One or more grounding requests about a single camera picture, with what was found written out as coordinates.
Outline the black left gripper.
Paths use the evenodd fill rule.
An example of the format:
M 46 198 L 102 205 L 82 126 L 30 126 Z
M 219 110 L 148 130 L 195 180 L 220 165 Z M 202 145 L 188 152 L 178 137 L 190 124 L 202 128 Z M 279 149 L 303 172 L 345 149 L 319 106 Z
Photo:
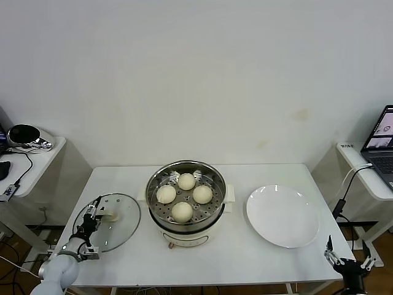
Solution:
M 98 210 L 102 196 L 94 199 L 87 207 L 87 214 L 83 216 L 82 224 L 77 228 L 76 237 L 81 239 L 89 239 L 92 233 L 97 231 L 101 219 L 105 215 L 105 207 Z

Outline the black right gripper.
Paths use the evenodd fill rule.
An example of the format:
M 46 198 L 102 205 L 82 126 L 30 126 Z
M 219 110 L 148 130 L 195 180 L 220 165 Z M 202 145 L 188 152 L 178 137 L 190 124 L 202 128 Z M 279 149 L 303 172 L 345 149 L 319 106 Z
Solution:
M 365 257 L 362 264 L 352 259 L 341 260 L 333 250 L 332 236 L 329 235 L 324 257 L 343 279 L 343 287 L 334 294 L 367 294 L 364 277 L 368 275 L 368 270 L 373 268 L 376 258 L 372 256 L 370 248 L 364 240 L 362 240 L 362 249 Z

